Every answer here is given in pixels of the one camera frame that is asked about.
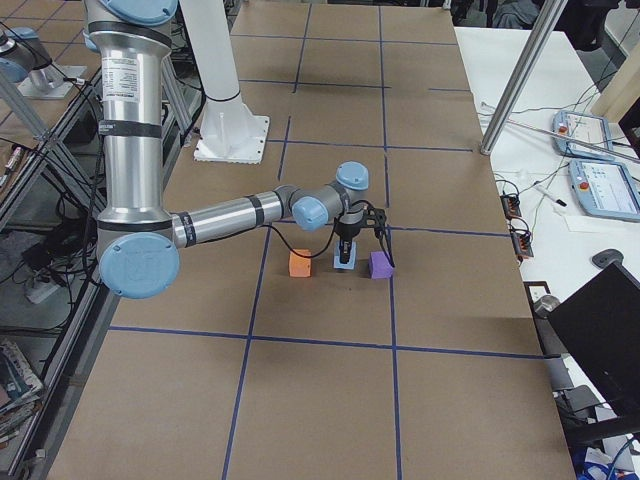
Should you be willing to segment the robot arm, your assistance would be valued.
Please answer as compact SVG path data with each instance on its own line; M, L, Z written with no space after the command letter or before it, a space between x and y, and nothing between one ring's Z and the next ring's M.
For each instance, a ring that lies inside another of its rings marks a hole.
M190 212L163 205L162 69L171 21L184 18L204 90L195 157L257 164L270 120L244 103L224 6L219 1L89 1L87 35L101 56L107 204L97 220L99 272L115 294L144 299L176 279L183 248L292 218L305 231L338 227L340 259L364 222L367 168L341 164L315 190L285 185Z

